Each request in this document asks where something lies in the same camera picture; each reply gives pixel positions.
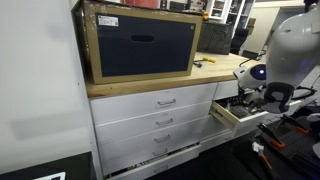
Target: drawer handle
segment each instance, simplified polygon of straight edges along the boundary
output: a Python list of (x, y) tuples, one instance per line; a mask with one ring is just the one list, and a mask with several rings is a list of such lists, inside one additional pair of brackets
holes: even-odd
[(163, 106), (163, 105), (173, 104), (173, 103), (176, 103), (176, 102), (177, 102), (176, 99), (172, 99), (171, 101), (166, 101), (166, 102), (158, 101), (158, 104)]
[(164, 155), (164, 154), (167, 154), (167, 152), (168, 152), (168, 148), (165, 148), (164, 151), (163, 151), (162, 153), (160, 153), (160, 154), (157, 154), (157, 153), (155, 153), (155, 152), (153, 152), (152, 154), (153, 154), (154, 156), (162, 156), (162, 155)]
[(163, 142), (163, 141), (166, 141), (166, 140), (169, 140), (170, 139), (170, 135), (166, 135), (166, 137), (163, 137), (163, 138), (154, 138), (154, 141), (157, 142), (157, 143), (160, 143), (160, 142)]
[(156, 124), (158, 125), (158, 126), (164, 126), (164, 125), (167, 125), (167, 124), (170, 124), (170, 123), (173, 123), (173, 119), (171, 118), (170, 120), (168, 120), (168, 121), (163, 121), (163, 122), (156, 122)]
[(223, 117), (223, 115), (219, 111), (217, 111), (216, 109), (214, 110), (214, 113), (218, 114), (220, 117)]
[(168, 169), (169, 169), (169, 166), (168, 166), (168, 165), (165, 165), (165, 166), (163, 166), (163, 167), (161, 167), (161, 168), (159, 168), (159, 169), (155, 169), (155, 170), (153, 170), (153, 171), (154, 171), (155, 174), (159, 174), (159, 173), (161, 173), (161, 172), (163, 172), (163, 171), (166, 171), (166, 170), (168, 170)]

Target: cardboard box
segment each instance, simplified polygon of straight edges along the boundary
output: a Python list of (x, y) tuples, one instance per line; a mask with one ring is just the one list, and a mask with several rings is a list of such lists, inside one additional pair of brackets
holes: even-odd
[(84, 1), (95, 84), (189, 76), (202, 17)]
[(251, 35), (252, 32), (253, 32), (254, 26), (247, 26), (247, 29), (249, 30), (249, 34), (248, 35)]
[(249, 18), (247, 26), (254, 26), (255, 23), (256, 23), (256, 18)]

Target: yellow tool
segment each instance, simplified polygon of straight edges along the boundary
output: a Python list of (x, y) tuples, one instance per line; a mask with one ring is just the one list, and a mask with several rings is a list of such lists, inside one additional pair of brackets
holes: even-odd
[(209, 61), (209, 62), (212, 62), (212, 63), (215, 63), (215, 62), (216, 62), (216, 60), (211, 59), (211, 58), (208, 58), (208, 57), (203, 57), (202, 60), (204, 60), (204, 61)]
[(207, 11), (203, 12), (202, 18), (204, 21), (208, 21), (209, 20), (209, 12), (207, 12)]

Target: white wall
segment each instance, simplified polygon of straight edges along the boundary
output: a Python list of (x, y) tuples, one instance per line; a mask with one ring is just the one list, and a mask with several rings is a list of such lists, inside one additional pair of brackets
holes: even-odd
[(248, 36), (245, 50), (259, 53), (276, 20), (280, 8), (303, 7), (303, 1), (271, 1), (255, 3), (250, 13), (250, 18), (256, 18), (255, 28), (252, 35)]
[(304, 13), (304, 7), (297, 7), (297, 8), (280, 8), (278, 16), (274, 20), (272, 30), (276, 30), (278, 26), (283, 23), (283, 21), (296, 16), (298, 14)]
[(66, 0), (0, 1), (0, 174), (91, 150)]

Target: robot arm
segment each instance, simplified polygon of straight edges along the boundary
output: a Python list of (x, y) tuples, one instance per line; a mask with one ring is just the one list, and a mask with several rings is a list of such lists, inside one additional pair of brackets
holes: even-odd
[(266, 57), (266, 65), (234, 71), (239, 89), (263, 87), (261, 108), (286, 112), (294, 90), (320, 61), (320, 3), (283, 22), (273, 34)]

